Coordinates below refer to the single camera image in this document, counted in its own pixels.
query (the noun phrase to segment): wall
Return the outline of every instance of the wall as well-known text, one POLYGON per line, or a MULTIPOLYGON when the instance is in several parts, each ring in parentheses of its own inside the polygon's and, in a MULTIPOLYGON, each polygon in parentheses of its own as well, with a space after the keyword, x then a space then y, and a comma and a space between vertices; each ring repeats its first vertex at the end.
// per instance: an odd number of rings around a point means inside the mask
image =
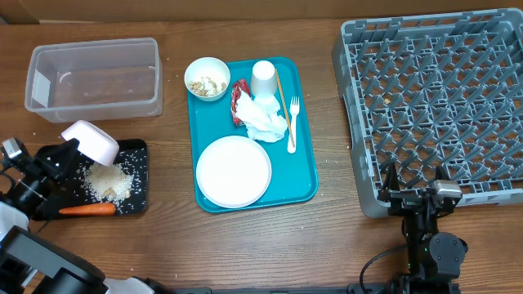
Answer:
POLYGON ((521 0, 0 0, 11 23, 367 18, 519 7, 521 0))

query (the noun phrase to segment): wooden table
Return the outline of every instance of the wooden table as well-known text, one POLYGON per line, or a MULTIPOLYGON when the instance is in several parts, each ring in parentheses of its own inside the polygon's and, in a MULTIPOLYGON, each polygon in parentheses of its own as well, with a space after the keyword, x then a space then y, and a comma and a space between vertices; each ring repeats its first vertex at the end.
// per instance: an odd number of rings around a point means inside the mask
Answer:
MULTIPOLYGON (((331 49, 342 20, 50 24, 0 27, 1 138, 30 152, 60 142, 69 124, 24 107, 32 50, 43 44, 152 37, 163 64, 163 114, 96 122, 115 139, 150 149, 150 208, 142 216, 53 221, 42 236, 112 278, 151 277, 169 287, 309 287, 357 283, 372 256, 403 243, 400 218, 360 210, 349 155, 345 106, 331 49), (211 215, 194 200, 187 94, 189 63, 287 56, 296 62, 315 149, 320 189, 308 203, 211 215)), ((466 207, 440 222, 470 246, 459 282, 464 293, 521 293, 522 206, 466 207)), ((42 223, 31 224, 37 229, 42 223)), ((377 261, 365 281, 406 270, 406 255, 377 261)))

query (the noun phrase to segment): wooden chopstick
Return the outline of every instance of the wooden chopstick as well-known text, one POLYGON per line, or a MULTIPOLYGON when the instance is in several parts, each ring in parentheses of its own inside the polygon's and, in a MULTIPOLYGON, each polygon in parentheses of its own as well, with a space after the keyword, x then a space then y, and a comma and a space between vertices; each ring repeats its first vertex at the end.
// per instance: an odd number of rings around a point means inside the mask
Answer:
POLYGON ((281 90, 281 82, 279 82, 278 70, 275 69, 275 72, 276 72, 276 80, 278 81, 278 89, 279 89, 279 96, 281 97, 281 104, 284 105, 285 118, 287 119, 288 135, 291 136, 291 142, 293 143, 293 147, 295 147, 296 145, 294 144, 293 130, 291 129, 291 122, 288 120, 287 104, 285 103, 284 92, 281 90))

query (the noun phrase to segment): rice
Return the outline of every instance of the rice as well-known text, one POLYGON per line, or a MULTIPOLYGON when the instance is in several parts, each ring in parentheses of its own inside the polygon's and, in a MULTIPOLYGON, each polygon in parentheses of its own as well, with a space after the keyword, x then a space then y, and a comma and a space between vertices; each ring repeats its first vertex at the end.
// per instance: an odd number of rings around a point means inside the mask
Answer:
POLYGON ((83 188, 89 191, 97 202, 111 202, 116 206, 126 199, 134 180, 134 174, 126 175, 120 163, 110 167, 94 163, 88 169, 83 168, 83 175, 83 188))

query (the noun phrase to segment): blue tray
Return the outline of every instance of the blue tray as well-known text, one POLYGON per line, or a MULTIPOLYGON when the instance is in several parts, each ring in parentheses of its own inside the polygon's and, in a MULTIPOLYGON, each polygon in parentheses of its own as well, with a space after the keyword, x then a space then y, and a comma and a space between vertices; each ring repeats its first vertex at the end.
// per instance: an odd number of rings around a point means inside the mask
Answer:
MULTIPOLYGON (((213 102, 201 101, 189 92, 190 141, 193 156, 194 190, 196 201, 207 212, 232 212, 243 209, 271 207, 276 205, 299 203, 310 200, 318 190, 318 173, 312 149, 309 122, 303 100, 302 86, 296 65, 285 57, 265 59, 278 69, 279 79, 290 107, 291 97, 300 97, 300 114, 297 116, 297 149, 295 154, 287 152, 288 131, 285 138, 276 143, 258 143, 267 152, 272 165, 272 178, 269 188, 255 203, 241 208, 224 208, 210 202, 198 187, 196 181, 196 164, 200 154, 215 140, 224 136, 247 136, 245 127, 235 127, 230 114, 232 84, 245 78, 250 85, 254 64, 259 60, 229 62, 230 86, 227 93, 213 102)), ((281 104, 279 92, 276 98, 281 104)), ((279 114, 285 117, 283 109, 279 114)))

